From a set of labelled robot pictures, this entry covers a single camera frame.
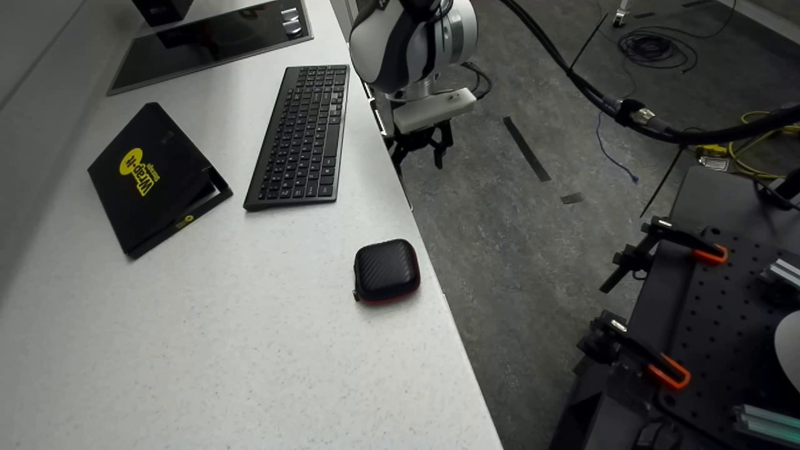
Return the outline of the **aluminium profile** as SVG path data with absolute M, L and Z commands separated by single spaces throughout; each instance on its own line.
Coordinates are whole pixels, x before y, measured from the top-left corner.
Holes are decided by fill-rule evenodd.
M 782 284 L 800 291 L 800 268 L 794 267 L 783 259 L 769 263 L 760 273 L 759 278 L 766 284 Z

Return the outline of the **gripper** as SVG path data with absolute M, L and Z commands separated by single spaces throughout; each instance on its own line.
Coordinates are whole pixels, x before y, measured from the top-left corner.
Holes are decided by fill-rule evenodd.
M 426 146 L 434 148 L 435 168 L 443 170 L 446 152 L 454 145 L 451 123 L 442 121 L 420 130 L 388 136 L 385 137 L 385 145 L 398 177 L 403 177 L 404 159 L 414 150 L 421 150 Z

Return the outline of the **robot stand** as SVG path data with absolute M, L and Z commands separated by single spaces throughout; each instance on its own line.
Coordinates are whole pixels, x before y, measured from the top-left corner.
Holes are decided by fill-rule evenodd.
M 791 209 L 743 177 L 692 168 L 669 218 L 728 248 L 717 267 L 660 242 L 629 330 L 691 373 L 657 387 L 635 361 L 584 356 L 549 450 L 791 450 L 734 429 L 733 407 L 800 419 L 800 291 L 766 284 L 777 259 L 800 268 L 800 196 Z

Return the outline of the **black clamp with orange tip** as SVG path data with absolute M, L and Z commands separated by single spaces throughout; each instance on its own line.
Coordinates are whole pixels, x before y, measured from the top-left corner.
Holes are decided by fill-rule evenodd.
M 685 367 L 639 339 L 622 316 L 608 310 L 589 322 L 589 330 L 578 341 L 577 348 L 598 364 L 612 365 L 626 356 L 660 388 L 679 391 L 691 382 L 691 373 Z
M 712 267 L 728 261 L 728 248 L 706 239 L 706 229 L 691 230 L 678 226 L 668 217 L 654 216 L 651 222 L 643 223 L 641 231 L 644 238 L 639 243 L 625 245 L 612 257 L 616 268 L 600 285 L 601 293 L 611 293 L 628 274 L 637 280 L 648 278 L 654 265 L 653 250 L 663 241 L 689 249 L 694 259 Z

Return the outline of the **white drawer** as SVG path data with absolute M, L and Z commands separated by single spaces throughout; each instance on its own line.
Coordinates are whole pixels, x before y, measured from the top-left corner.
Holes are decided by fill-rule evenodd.
M 389 159 L 392 161 L 392 167 L 396 172 L 396 176 L 398 182 L 400 183 L 403 194 L 406 197 L 406 202 L 409 207 L 409 210 L 413 213 L 414 212 L 414 205 L 412 204 L 411 200 L 408 197 L 408 191 L 406 190 L 406 186 L 403 179 L 402 168 L 398 166 L 396 162 L 394 162 L 393 156 L 393 148 L 395 145 L 395 139 L 393 136 L 393 131 L 386 125 L 386 120 L 382 115 L 382 111 L 380 108 L 380 104 L 378 102 L 378 92 L 375 91 L 372 86 L 370 86 L 367 82 L 363 81 L 362 79 L 359 80 L 360 85 L 366 95 L 366 99 L 369 103 L 369 108 L 371 108 L 372 116 L 374 117 L 375 123 L 378 127 L 378 131 L 382 136 L 382 140 L 384 146 L 386 147 L 387 153 L 389 154 Z

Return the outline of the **black case with red zip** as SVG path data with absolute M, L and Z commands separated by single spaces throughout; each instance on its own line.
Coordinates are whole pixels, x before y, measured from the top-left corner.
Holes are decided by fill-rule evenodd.
M 413 245 L 392 239 L 362 247 L 354 257 L 354 289 L 358 303 L 394 302 L 416 293 L 422 276 Z

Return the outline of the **black glass cooktop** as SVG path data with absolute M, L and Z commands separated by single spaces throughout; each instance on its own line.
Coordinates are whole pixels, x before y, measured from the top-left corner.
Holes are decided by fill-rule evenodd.
M 117 95 L 313 39 L 304 0 L 269 0 L 135 37 L 112 78 Z

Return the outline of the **pale green bars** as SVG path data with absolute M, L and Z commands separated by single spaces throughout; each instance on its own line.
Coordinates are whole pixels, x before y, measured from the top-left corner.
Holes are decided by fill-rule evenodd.
M 800 450 L 800 419 L 751 405 L 732 407 L 734 429 L 760 441 Z

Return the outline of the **black keyboard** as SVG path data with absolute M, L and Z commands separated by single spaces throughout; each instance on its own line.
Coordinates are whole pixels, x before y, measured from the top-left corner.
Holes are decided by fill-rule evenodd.
M 243 208 L 333 203 L 343 161 L 351 68 L 286 68 Z

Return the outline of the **black box with yellow print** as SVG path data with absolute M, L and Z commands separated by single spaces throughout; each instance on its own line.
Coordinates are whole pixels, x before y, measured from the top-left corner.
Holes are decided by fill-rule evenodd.
M 146 103 L 88 167 L 122 252 L 138 259 L 233 195 L 158 103 Z

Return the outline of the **long black tape strip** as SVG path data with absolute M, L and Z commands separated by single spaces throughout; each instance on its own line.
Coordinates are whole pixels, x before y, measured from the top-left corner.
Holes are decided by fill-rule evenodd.
M 529 145 L 528 141 L 525 140 L 522 132 L 518 129 L 511 117 L 505 116 L 503 117 L 502 121 L 511 135 L 512 140 L 514 140 L 518 149 L 522 153 L 523 158 L 526 160 L 531 170 L 534 171 L 537 179 L 539 179 L 540 182 L 551 181 L 551 176 L 549 175 L 548 171 L 544 168 L 536 154 L 534 154 L 531 145 Z

